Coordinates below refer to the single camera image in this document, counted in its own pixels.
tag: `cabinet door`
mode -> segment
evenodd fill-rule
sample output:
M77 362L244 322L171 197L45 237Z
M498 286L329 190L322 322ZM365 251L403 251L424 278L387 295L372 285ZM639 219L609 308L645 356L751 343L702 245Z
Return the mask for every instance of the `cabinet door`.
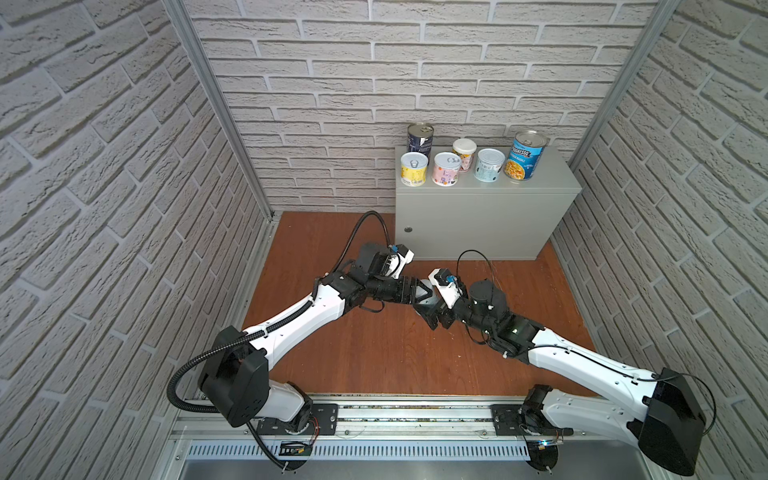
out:
M533 260L575 197L400 194L395 238L416 260L455 260L469 248L494 260ZM480 256L467 253L462 259L472 258Z

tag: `metal post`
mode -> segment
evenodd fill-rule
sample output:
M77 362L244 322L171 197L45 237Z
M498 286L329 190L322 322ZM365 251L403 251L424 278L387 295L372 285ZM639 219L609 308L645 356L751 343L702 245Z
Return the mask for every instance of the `metal post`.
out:
M576 150L569 163L571 170L576 171L581 165L581 162L587 157L589 149L592 147L592 142L597 139L603 127L613 117L616 107L621 103L621 99L626 93L627 89L632 85L637 72L643 65L646 57L656 44L656 40L661 35L664 27L667 26L667 22L672 17L672 14L677 10L677 6L682 0L659 0L656 4L656 8L650 14L648 23L645 25L640 38L637 40L632 52L624 62L624 66L618 73L616 81L611 85L611 89L605 95L603 103L600 104L597 113L594 114L592 121L589 123L589 127L581 137Z
M271 222L273 211L270 208L270 202L267 200L259 177L256 175L256 170L253 169L253 164L250 162L243 138L237 130L232 112L229 105L227 105L227 99L224 98L224 94L221 92L221 87L219 87L219 82L216 80L214 70L210 66L208 57L205 55L205 50L203 50L203 43L200 41L200 37L197 36L197 31L194 29L192 19L189 12L187 12L187 7L184 6L184 0L164 0L164 3L170 22L176 28L176 33L179 35L182 46L187 50L190 63L200 79L200 84L203 85L205 95L208 96L214 113L219 118L219 122L221 122L221 129L230 142L237 163L243 169L243 174L250 185L250 189L253 191L253 195L256 197L261 213L267 221Z

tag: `robotic arm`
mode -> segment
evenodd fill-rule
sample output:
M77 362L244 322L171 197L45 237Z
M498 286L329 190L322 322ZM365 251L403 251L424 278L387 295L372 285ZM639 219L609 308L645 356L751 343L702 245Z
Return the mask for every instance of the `robotic arm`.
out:
M572 396L537 385L518 410L519 424L529 432L595 432L638 447L674 473L694 473L705 418L680 373L665 368L658 375L571 343L513 313L504 292L489 280L467 289L447 269L434 270L428 280L401 276L412 258L403 245L363 245L356 260L316 280L313 292L298 303L244 332L222 330L212 350L172 377L169 400L181 409L219 412L235 427L256 417L275 418L298 432L309 421L312 400L293 384L269 380L269 370L323 325L355 307L368 310L362 305L370 298L413 305L433 330L458 320L479 330L482 343L505 358L559 373L603 397ZM214 407L190 404L175 392L181 376L201 362L198 386Z

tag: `gray metal cabinet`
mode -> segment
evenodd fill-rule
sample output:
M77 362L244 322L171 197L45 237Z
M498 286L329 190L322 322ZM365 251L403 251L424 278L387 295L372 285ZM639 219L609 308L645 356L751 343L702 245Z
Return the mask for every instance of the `gray metal cabinet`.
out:
M533 178L519 184L503 171L490 184L469 171L456 185L441 187L432 182L433 159L450 150L433 147L426 183L407 187L400 181L399 161L406 149L395 149L396 242L413 250L415 260L455 260L469 248L492 260L534 260L581 191L562 154L545 149ZM478 258L467 253L462 259Z

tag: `wood tabletop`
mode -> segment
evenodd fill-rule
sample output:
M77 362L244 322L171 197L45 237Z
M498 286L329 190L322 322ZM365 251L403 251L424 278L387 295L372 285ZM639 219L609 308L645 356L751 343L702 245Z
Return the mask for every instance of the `wood tabletop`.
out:
M243 328L269 319L308 294L313 279L336 262L359 217L284 213ZM394 216L384 217L394 237ZM360 228L347 258L355 258L359 246L369 241L385 243L374 217ZM594 348L550 243L537 260L493 264L513 311ZM403 274L425 279L438 267L453 271L456 264L417 261ZM485 262L474 260L462 260L460 274L467 285L490 277ZM433 332L411 306L395 304L386 305L381 313L354 309L322 327L288 352L270 378L316 393L516 396L543 383L576 395L593 395L556 373L503 359L487 346L475 345L460 324L448 330L439 326Z

